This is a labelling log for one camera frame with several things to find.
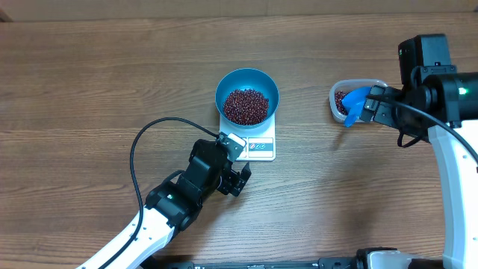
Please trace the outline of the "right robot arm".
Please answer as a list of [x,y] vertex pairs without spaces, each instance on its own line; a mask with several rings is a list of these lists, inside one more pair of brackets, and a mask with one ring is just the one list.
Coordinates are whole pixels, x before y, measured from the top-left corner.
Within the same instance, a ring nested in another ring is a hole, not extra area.
[[441,259],[411,259],[405,268],[477,267],[477,74],[458,72],[444,34],[398,46],[402,89],[373,86],[361,120],[432,145],[441,181],[445,243]]

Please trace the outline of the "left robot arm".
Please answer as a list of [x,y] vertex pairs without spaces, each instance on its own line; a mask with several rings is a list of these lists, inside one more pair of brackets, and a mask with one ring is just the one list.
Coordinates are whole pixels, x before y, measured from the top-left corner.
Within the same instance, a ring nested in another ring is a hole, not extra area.
[[234,171],[232,163],[246,145],[235,134],[195,142],[187,169],[151,190],[127,227],[80,267],[138,268],[197,219],[213,192],[239,196],[251,170],[246,164],[242,171]]

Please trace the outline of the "blue plastic measuring scoop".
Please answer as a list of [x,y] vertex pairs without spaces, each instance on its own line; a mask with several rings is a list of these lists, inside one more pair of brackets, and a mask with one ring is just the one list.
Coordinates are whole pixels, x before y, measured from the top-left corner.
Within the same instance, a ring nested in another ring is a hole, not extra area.
[[357,88],[349,92],[341,100],[341,104],[347,112],[347,116],[344,120],[344,125],[346,127],[351,127],[360,118],[367,95],[370,93],[370,90],[371,87]]

